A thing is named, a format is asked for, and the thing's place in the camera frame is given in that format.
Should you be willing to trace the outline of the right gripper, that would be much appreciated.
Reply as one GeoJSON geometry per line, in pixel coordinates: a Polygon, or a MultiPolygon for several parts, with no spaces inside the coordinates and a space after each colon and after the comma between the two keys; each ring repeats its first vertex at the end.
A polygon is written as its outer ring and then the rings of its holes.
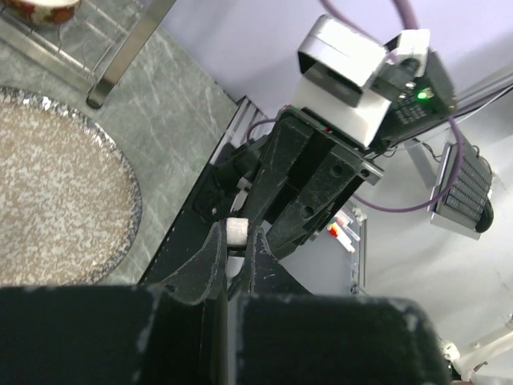
{"type": "Polygon", "coordinates": [[[353,180],[376,185],[383,176],[384,169],[348,134],[307,107],[285,106],[265,145],[243,217],[258,225],[268,212],[266,238],[274,256],[283,259],[322,226],[353,180]]]}

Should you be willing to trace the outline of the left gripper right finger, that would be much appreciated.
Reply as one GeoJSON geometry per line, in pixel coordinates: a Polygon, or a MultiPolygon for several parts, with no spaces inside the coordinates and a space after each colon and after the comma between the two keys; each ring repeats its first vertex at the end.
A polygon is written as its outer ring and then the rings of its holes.
{"type": "Polygon", "coordinates": [[[446,384],[426,313],[404,298],[311,294],[255,228],[237,300],[238,384],[446,384]]]}

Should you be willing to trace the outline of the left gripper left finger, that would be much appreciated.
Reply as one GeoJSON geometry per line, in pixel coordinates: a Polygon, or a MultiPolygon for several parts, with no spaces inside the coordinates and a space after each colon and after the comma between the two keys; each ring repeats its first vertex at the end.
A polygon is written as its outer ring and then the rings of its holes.
{"type": "Polygon", "coordinates": [[[226,384],[227,231],[163,281],[1,290],[4,384],[226,384]]]}

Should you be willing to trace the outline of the black pen cap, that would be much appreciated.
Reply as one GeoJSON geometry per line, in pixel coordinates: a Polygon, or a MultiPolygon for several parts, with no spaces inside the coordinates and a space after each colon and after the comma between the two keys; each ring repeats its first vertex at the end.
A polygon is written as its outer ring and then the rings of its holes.
{"type": "Polygon", "coordinates": [[[244,257],[248,243],[249,221],[247,218],[230,217],[226,220],[228,255],[244,257]]]}

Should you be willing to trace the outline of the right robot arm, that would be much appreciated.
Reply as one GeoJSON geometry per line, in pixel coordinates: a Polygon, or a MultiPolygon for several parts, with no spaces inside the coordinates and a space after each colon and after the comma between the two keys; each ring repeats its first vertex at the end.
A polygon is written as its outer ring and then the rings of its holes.
{"type": "Polygon", "coordinates": [[[377,183],[379,156],[454,110],[435,52],[389,58],[403,40],[315,30],[301,44],[296,99],[273,122],[242,211],[251,226],[269,223],[276,257],[326,226],[362,184],[377,183]]]}

